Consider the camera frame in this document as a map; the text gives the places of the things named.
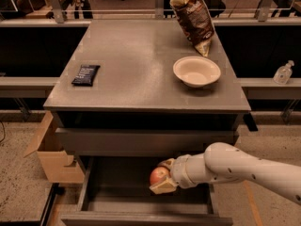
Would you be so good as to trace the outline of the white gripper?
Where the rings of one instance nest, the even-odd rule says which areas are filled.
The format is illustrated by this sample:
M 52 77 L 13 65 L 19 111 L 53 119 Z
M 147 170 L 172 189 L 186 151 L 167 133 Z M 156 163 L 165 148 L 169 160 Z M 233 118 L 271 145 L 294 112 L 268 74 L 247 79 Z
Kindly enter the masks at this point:
M 156 194 L 165 194 L 174 192 L 177 186 L 180 188 L 192 188 L 196 187 L 197 184 L 194 183 L 188 176 L 186 172 L 186 163 L 190 158 L 189 154 L 179 156 L 178 158 L 169 158 L 167 160 L 161 161 L 158 167 L 164 167 L 170 170 L 170 177 L 165 177 L 159 181 L 150 183 L 150 190 Z

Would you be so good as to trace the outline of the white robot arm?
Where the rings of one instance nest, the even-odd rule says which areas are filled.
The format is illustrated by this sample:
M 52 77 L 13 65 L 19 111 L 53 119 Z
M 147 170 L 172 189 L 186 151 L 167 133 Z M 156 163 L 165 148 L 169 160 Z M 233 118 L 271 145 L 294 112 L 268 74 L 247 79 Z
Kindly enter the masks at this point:
M 224 142 L 216 142 L 203 153 L 169 158 L 158 164 L 166 170 L 150 183 L 155 194 L 174 192 L 200 184 L 235 183 L 248 180 L 300 205 L 301 168 L 261 159 Z

